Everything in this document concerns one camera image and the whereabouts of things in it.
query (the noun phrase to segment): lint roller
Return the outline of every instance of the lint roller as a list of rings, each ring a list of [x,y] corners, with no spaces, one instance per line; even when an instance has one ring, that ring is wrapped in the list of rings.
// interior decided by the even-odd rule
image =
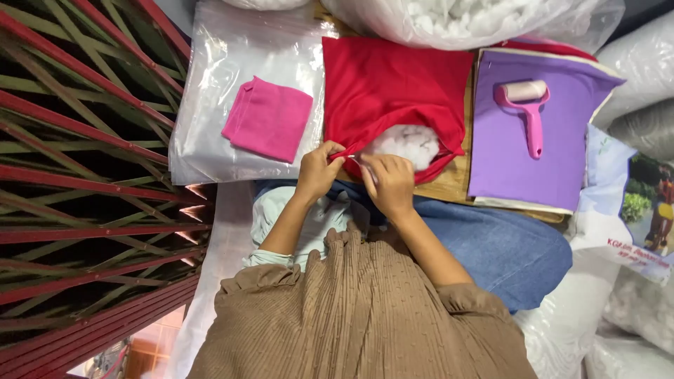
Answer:
[[[520,109],[526,114],[526,143],[529,155],[538,159],[543,153],[543,129],[541,127],[541,114],[539,107],[550,99],[550,90],[542,80],[531,80],[503,84],[496,88],[494,99],[502,107]],[[513,103],[514,101],[536,100],[524,104]]]

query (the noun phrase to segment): pink fabric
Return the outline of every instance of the pink fabric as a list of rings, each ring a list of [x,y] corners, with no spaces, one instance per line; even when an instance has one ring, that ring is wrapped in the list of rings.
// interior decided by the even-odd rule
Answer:
[[[232,145],[292,163],[312,103],[300,90],[253,76],[239,88],[222,135]]]

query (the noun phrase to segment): blue jeans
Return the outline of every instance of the blue jeans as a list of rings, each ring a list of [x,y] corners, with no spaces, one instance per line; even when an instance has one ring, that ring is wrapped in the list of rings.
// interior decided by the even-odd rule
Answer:
[[[293,180],[257,181],[257,197]],[[335,181],[331,199],[346,191],[370,211],[371,224],[383,225],[365,187]],[[478,208],[415,196],[414,206],[437,238],[461,262],[475,283],[501,298],[511,312],[540,306],[571,268],[569,243],[552,227],[507,210]]]

